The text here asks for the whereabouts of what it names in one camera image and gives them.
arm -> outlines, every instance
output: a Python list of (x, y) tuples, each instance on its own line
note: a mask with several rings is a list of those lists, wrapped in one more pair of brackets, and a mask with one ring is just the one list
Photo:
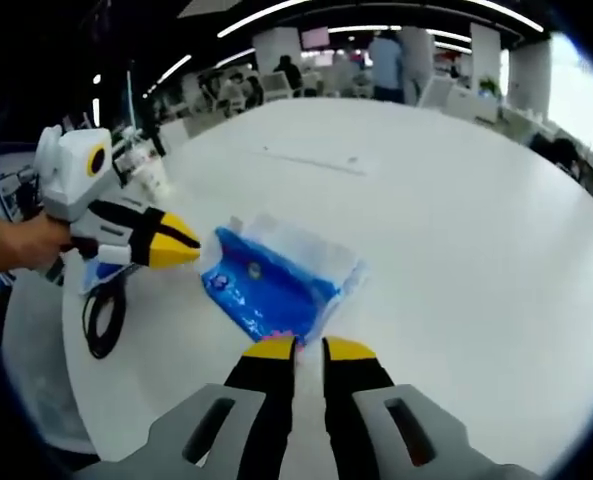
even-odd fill
[(47, 265), (69, 243), (69, 228), (44, 213), (18, 224), (0, 220), (0, 272)]

desk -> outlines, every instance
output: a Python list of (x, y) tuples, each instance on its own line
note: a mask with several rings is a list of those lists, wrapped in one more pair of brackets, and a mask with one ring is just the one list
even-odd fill
[[(374, 168), (361, 176), (262, 153), (276, 142), (321, 158), (353, 151)], [(203, 133), (166, 165), (176, 190), (167, 208), (203, 237), (231, 215), (266, 211), (359, 252), (371, 278), (325, 333), (369, 345), (396, 383), (462, 420), (494, 461), (544, 472), (587, 427), (593, 199), (535, 153), (437, 112), (296, 99)], [(71, 293), (80, 268), (70, 253), (67, 366), (99, 455), (119, 460), (156, 418), (223, 382), (250, 340), (191, 267), (144, 269), (129, 281), (116, 349), (95, 360)], [(308, 347), (297, 371), (287, 469), (299, 478), (333, 478), (312, 473), (333, 469), (325, 438), (319, 447), (302, 432), (324, 428), (319, 350)]]

gray gripper base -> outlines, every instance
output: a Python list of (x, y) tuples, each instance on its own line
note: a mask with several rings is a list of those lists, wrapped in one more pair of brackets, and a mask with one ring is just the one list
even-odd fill
[[(265, 394), (206, 385), (156, 420), (147, 444), (120, 462), (100, 462), (74, 476), (94, 480), (236, 480), (247, 437)], [(190, 442), (214, 406), (231, 406), (203, 467), (185, 459)]]
[[(474, 450), (469, 445), (465, 425), (411, 385), (356, 392), (354, 401), (374, 447), (380, 480), (538, 478), (521, 467), (496, 465)], [(423, 465), (415, 466), (412, 463), (408, 447), (390, 409), (404, 409), (407, 418), (411, 414), (428, 440), (431, 454)]]

blue plastic bag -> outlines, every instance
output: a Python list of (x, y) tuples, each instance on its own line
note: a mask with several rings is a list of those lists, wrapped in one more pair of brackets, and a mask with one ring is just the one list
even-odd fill
[(291, 332), (305, 343), (339, 289), (226, 228), (222, 259), (202, 275), (207, 294), (254, 340)]

table surface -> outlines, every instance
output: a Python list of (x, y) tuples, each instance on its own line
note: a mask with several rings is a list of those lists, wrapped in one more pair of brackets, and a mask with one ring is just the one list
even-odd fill
[[(355, 175), (314, 163), (348, 156)], [(298, 99), (253, 110), (166, 159), (166, 208), (200, 235), (259, 212), (359, 252), (371, 276), (325, 333), (376, 351), (465, 423), (473, 447), (542, 473), (593, 418), (593, 199), (506, 138), (438, 112)], [(104, 360), (87, 352), (81, 262), (68, 257), (67, 366), (98, 454), (119, 460), (151, 423), (224, 382), (249, 338), (189, 266), (143, 269)], [(323, 434), (320, 343), (299, 359), (282, 478), (334, 478)]]

